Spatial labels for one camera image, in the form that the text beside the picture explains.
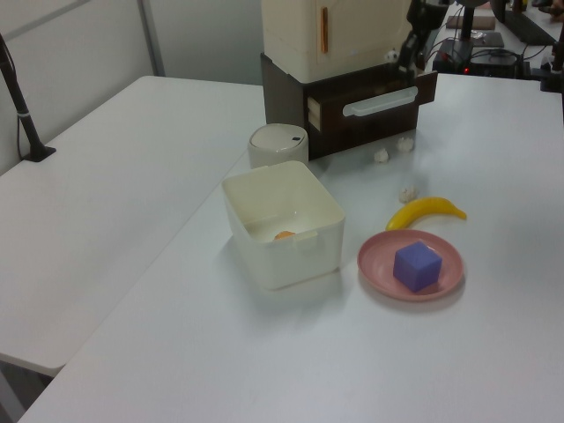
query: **white small object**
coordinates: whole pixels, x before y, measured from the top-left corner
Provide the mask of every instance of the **white small object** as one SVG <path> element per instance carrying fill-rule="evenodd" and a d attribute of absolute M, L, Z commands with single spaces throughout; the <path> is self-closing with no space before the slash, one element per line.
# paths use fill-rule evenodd
<path fill-rule="evenodd" d="M 374 161 L 376 163 L 388 163 L 388 160 L 390 160 L 390 155 L 385 148 L 374 153 Z"/>
<path fill-rule="evenodd" d="M 401 137 L 397 141 L 397 149 L 400 152 L 410 152 L 413 150 L 414 145 L 415 142 L 413 141 L 413 138 L 410 137 Z"/>
<path fill-rule="evenodd" d="M 251 168 L 296 160 L 308 163 L 308 133 L 299 126 L 283 123 L 265 125 L 249 140 Z"/>
<path fill-rule="evenodd" d="M 403 204 L 407 204 L 410 201 L 417 198 L 418 191 L 415 187 L 404 188 L 399 192 L 399 201 Z"/>

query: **drawer handle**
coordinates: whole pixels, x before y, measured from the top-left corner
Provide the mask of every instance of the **drawer handle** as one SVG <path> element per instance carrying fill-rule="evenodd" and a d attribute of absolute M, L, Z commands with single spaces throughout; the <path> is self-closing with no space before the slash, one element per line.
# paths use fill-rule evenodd
<path fill-rule="evenodd" d="M 366 116 L 378 112 L 383 112 L 384 110 L 388 110 L 390 108 L 397 108 L 398 106 L 403 106 L 404 104 L 414 102 L 415 97 L 417 96 L 417 92 L 417 86 L 410 86 L 409 88 L 405 88 L 404 90 L 377 95 L 376 97 L 372 97 L 371 99 L 347 104 L 343 107 L 343 115 Z"/>

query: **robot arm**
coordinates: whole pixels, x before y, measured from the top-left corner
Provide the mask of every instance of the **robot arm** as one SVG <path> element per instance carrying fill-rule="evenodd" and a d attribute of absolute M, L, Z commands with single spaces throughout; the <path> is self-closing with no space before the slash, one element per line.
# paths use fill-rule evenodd
<path fill-rule="evenodd" d="M 441 27 L 448 8 L 447 4 L 430 4 L 426 0 L 412 0 L 407 12 L 407 21 L 412 24 L 412 30 L 402 45 L 395 63 L 395 72 L 401 79 L 406 80 L 408 85 L 413 85 L 415 79 L 413 65 L 417 55 L 425 46 L 431 31 Z"/>

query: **floor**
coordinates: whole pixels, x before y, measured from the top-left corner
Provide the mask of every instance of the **floor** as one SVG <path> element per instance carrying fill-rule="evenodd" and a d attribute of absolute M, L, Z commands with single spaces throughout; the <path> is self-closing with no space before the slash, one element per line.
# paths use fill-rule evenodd
<path fill-rule="evenodd" d="M 53 378 L 0 361 L 0 423 L 16 423 Z"/>

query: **white plastic bin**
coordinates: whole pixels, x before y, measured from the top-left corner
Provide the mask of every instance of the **white plastic bin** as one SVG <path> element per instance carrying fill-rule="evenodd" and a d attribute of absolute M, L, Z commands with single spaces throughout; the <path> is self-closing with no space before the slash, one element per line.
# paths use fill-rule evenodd
<path fill-rule="evenodd" d="M 345 213 L 303 163 L 259 167 L 222 187 L 235 243 L 260 286 L 277 289 L 339 266 Z M 274 240 L 283 231 L 295 235 Z"/>

